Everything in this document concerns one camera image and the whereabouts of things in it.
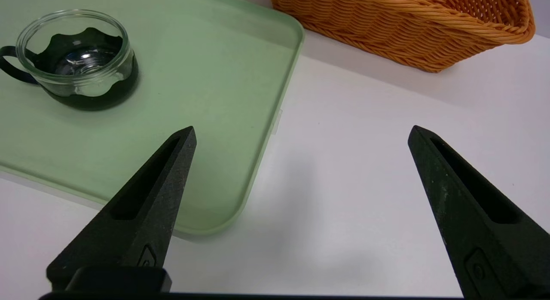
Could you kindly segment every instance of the glass cup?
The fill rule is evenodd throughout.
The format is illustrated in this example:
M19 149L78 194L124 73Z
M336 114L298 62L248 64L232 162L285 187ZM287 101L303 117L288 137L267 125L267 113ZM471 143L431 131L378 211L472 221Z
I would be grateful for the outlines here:
M26 71L3 56L17 57ZM79 110L120 104L135 89L139 74L124 27L92 10L59 11L35 20L15 47L0 49L0 68Z

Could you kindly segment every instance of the black cup handle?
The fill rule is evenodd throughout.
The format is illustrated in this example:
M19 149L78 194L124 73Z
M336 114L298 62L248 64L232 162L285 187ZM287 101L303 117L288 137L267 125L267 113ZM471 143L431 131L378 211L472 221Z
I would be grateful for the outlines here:
M26 73L25 71L21 71L20 69L12 66L12 64L6 61L4 56L17 57L14 46L5 46L0 49L0 69L2 69L5 73L8 73L10 77L15 77L19 81L30 84L38 84L30 73Z

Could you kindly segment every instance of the orange wicker basket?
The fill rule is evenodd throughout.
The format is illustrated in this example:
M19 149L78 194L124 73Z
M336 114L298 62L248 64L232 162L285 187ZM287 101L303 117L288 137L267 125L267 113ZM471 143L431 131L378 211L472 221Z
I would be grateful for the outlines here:
M271 0L305 28L439 72L535 34L529 0Z

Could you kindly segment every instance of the screw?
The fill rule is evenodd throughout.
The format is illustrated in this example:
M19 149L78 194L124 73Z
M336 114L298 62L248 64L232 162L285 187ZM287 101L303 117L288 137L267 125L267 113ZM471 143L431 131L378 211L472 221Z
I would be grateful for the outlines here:
M479 263L474 264L474 276L478 280L483 280L485 278L485 270L483 270L483 266Z

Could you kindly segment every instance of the cup rim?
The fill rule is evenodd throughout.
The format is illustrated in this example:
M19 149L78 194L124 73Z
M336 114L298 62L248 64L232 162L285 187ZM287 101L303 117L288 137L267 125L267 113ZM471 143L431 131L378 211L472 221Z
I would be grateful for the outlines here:
M116 54L116 56L107 65L103 66L98 71L81 75L59 75L54 73L47 73L34 67L33 63L25 56L25 49L30 38L33 37L33 35L46 24L49 24L50 22L59 18L65 18L67 16L73 18L95 18L108 22L112 26L116 27L116 29L118 29L122 34L122 46L120 47L120 51L118 52L118 54ZM122 24L120 24L120 22L118 22L118 20L112 18L112 16L94 10L73 9L61 10L46 14L41 18L36 19L31 24L28 24L17 38L15 52L21 65L35 78L43 79L44 81L48 81L50 83L55 82L59 84L81 84L97 80L98 78L106 77L115 72L118 64L123 63L130 54L130 43L128 40L128 34L126 33L126 29L124 29L124 27L122 26Z

